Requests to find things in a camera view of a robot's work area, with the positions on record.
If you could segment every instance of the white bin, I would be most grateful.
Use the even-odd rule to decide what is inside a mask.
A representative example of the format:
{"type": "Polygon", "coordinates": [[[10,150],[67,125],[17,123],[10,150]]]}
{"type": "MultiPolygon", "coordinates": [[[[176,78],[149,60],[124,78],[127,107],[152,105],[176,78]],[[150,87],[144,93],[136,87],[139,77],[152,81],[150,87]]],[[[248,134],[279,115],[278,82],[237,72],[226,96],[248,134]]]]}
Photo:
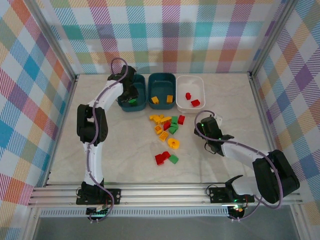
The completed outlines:
{"type": "Polygon", "coordinates": [[[182,75],[176,79],[175,99],[178,110],[182,113],[196,114],[206,105],[205,85],[201,77],[195,75],[182,75]],[[191,101],[198,99],[200,105],[193,107],[191,101]]]}

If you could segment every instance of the plaid wall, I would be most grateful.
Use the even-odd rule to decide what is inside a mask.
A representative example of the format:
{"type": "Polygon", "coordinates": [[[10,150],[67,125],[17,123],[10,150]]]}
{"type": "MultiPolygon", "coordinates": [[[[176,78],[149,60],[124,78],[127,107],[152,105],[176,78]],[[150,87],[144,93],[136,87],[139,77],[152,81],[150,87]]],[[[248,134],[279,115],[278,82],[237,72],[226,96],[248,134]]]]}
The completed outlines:
{"type": "Polygon", "coordinates": [[[114,57],[140,73],[247,72],[280,0],[37,2],[74,71],[102,74],[114,57]]]}
{"type": "Polygon", "coordinates": [[[0,0],[0,240],[21,221],[52,154],[69,96],[64,71],[22,0],[0,0]]]}
{"type": "Polygon", "coordinates": [[[320,0],[300,0],[257,84],[277,147],[301,181],[310,223],[320,236],[320,0]]]}
{"type": "Polygon", "coordinates": [[[269,40],[269,37],[270,37],[270,34],[273,32],[273,30],[276,28],[276,23],[279,19],[279,17],[281,16],[285,6],[286,6],[286,3],[288,2],[288,0],[281,0],[281,3],[280,5],[278,6],[273,18],[272,18],[272,21],[267,29],[267,31],[265,32],[264,34],[264,37],[261,41],[261,44],[259,45],[259,48],[258,50],[255,52],[255,55],[253,57],[253,60],[250,64],[250,67],[249,67],[249,72],[252,72],[254,66],[256,65],[257,63],[257,59],[261,53],[261,51],[264,49],[264,47],[266,46],[266,43],[268,42],[269,40]]]}

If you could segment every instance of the red toy block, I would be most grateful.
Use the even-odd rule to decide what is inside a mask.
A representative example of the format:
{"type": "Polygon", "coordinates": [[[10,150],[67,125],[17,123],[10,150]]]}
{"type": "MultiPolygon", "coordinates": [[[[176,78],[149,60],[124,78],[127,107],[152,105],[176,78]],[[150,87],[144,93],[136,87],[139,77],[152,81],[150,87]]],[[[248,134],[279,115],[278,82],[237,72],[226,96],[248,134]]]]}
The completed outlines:
{"type": "Polygon", "coordinates": [[[169,121],[167,121],[164,125],[163,125],[163,130],[167,130],[168,128],[170,128],[171,123],[169,121]]]}
{"type": "Polygon", "coordinates": [[[187,93],[185,94],[185,98],[186,98],[187,100],[190,100],[190,99],[191,99],[191,94],[190,94],[190,92],[187,92],[187,93]]]}
{"type": "Polygon", "coordinates": [[[158,154],[155,156],[155,161],[158,166],[162,165],[165,163],[165,157],[162,154],[158,154]]]}
{"type": "Polygon", "coordinates": [[[185,116],[180,115],[178,118],[178,124],[183,125],[185,122],[185,116]]]}
{"type": "Polygon", "coordinates": [[[168,158],[170,158],[170,153],[168,152],[168,151],[164,151],[163,153],[162,153],[162,157],[164,158],[164,160],[167,160],[168,158]]]}
{"type": "Polygon", "coordinates": [[[200,105],[200,101],[198,99],[191,101],[193,107],[198,107],[200,105]]]}

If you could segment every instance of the yellow toy block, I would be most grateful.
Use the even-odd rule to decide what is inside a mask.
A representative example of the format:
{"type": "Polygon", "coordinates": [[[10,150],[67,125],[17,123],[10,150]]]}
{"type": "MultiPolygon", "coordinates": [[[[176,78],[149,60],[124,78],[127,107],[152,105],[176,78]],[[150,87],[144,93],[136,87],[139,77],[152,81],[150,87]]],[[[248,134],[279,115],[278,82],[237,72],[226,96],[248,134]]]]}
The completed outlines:
{"type": "Polygon", "coordinates": [[[153,120],[156,116],[157,116],[157,115],[150,115],[150,116],[149,116],[149,119],[150,119],[150,120],[153,120]]]}
{"type": "Polygon", "coordinates": [[[165,124],[166,122],[168,122],[168,121],[170,121],[170,120],[171,120],[171,117],[170,117],[170,116],[166,116],[166,117],[162,118],[160,122],[161,122],[162,124],[165,124]]]}
{"type": "Polygon", "coordinates": [[[152,97],[151,100],[153,104],[159,104],[159,99],[156,96],[152,97]]]}
{"type": "Polygon", "coordinates": [[[174,101],[174,96],[172,96],[172,95],[166,96],[166,103],[167,104],[172,104],[173,101],[174,101]]]}
{"type": "Polygon", "coordinates": [[[168,145],[169,145],[169,147],[172,148],[172,149],[178,149],[179,146],[180,146],[180,142],[179,142],[179,140],[177,140],[177,139],[169,138],[169,139],[168,139],[168,145]]]}
{"type": "Polygon", "coordinates": [[[160,126],[160,125],[157,125],[157,126],[155,126],[154,127],[154,130],[155,130],[155,133],[156,134],[160,134],[160,133],[162,133],[162,127],[160,126]]]}
{"type": "Polygon", "coordinates": [[[158,115],[155,115],[155,117],[153,118],[153,121],[155,122],[155,124],[160,124],[161,118],[158,115]]]}
{"type": "Polygon", "coordinates": [[[161,135],[159,136],[159,138],[160,138],[160,140],[161,140],[162,142],[164,142],[164,141],[167,139],[168,136],[169,136],[169,133],[167,133],[166,131],[163,131],[163,132],[161,133],[161,135]]]}

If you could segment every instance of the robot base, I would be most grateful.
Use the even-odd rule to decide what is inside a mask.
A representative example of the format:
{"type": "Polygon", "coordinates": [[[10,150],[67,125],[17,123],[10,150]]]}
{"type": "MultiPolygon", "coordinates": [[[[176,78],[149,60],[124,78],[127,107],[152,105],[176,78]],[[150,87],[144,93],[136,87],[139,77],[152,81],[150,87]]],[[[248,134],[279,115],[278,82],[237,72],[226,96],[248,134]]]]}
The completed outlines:
{"type": "Polygon", "coordinates": [[[210,187],[209,196],[211,204],[220,204],[220,203],[239,203],[245,204],[254,203],[255,198],[252,195],[238,195],[230,196],[226,191],[225,187],[210,187]]]}
{"type": "MultiPolygon", "coordinates": [[[[104,186],[104,179],[100,183],[100,185],[104,186]]],[[[118,205],[120,204],[120,198],[121,198],[121,189],[119,188],[107,188],[107,190],[113,195],[114,198],[114,204],[118,205]]],[[[77,205],[110,205],[112,204],[112,200],[110,196],[103,191],[100,187],[97,185],[89,185],[86,184],[85,181],[81,183],[81,188],[76,193],[77,199],[76,204],[77,205]]]]}

